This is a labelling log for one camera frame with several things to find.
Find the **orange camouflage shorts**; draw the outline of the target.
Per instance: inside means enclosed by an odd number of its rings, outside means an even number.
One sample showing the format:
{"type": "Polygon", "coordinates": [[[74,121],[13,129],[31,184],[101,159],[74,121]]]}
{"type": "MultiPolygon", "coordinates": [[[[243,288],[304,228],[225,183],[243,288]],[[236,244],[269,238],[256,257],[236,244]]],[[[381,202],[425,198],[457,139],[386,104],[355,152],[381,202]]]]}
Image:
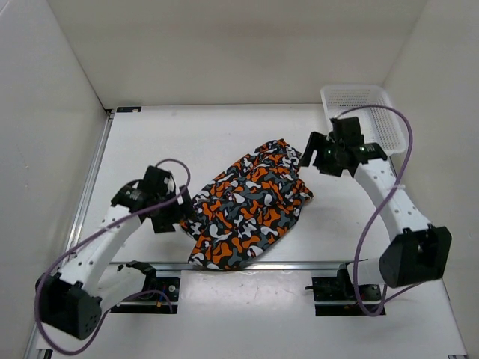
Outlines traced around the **orange camouflage shorts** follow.
{"type": "Polygon", "coordinates": [[[237,270],[285,236],[314,197],[299,177],[301,156],[268,141],[208,182],[192,199],[195,217],[180,224],[195,240],[189,264],[237,270]]]}

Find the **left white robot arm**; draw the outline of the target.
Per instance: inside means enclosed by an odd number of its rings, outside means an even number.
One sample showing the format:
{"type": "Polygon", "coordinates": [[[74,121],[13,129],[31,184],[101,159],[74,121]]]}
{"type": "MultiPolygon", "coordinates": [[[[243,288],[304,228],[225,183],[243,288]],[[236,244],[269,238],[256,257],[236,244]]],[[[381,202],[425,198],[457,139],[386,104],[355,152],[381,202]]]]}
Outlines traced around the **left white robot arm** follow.
{"type": "Polygon", "coordinates": [[[150,222],[168,233],[194,214],[187,185],[170,171],[150,165],[141,179],[128,182],[111,199],[96,232],[58,258],[36,283],[35,320],[78,340],[93,335],[108,310],[128,298],[149,299],[157,292],[156,269],[132,260],[111,261],[126,241],[150,222]]]}

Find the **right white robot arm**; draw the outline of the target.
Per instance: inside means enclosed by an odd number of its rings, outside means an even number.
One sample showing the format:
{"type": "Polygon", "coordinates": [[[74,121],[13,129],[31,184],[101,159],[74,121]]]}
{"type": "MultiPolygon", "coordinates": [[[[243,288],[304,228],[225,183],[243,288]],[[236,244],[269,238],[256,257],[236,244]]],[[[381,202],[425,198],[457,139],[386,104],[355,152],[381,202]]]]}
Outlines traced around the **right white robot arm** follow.
{"type": "Polygon", "coordinates": [[[357,117],[332,120],[328,135],[312,132],[300,160],[322,174],[339,177],[348,171],[376,207],[390,243],[378,258],[355,260],[336,280],[336,290],[355,298],[364,285],[391,288],[439,280],[443,277],[452,235],[421,214],[399,187],[386,152],[376,142],[366,142],[357,117]]]}

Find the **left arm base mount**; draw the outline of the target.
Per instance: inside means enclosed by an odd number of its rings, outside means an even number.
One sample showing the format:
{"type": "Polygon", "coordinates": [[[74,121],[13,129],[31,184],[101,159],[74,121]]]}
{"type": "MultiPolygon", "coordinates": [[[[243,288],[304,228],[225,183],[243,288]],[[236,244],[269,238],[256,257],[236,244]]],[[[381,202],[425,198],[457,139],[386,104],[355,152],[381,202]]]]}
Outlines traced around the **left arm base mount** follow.
{"type": "Polygon", "coordinates": [[[177,314],[180,296],[178,274],[158,274],[149,263],[131,261],[118,266],[118,271],[135,269],[143,274],[141,294],[113,306],[111,313],[177,314]]]}

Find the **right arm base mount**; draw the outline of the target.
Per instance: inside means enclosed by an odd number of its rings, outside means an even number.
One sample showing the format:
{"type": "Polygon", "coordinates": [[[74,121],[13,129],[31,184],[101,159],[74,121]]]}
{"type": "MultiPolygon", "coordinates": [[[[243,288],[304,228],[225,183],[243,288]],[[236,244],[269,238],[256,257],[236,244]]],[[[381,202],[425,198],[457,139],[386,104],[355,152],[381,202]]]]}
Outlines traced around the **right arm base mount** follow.
{"type": "MultiPolygon", "coordinates": [[[[316,317],[366,316],[360,308],[346,268],[335,274],[316,274],[305,287],[314,298],[316,317]]],[[[359,295],[368,312],[377,310],[382,299],[382,290],[376,284],[359,286],[359,295]]]]}

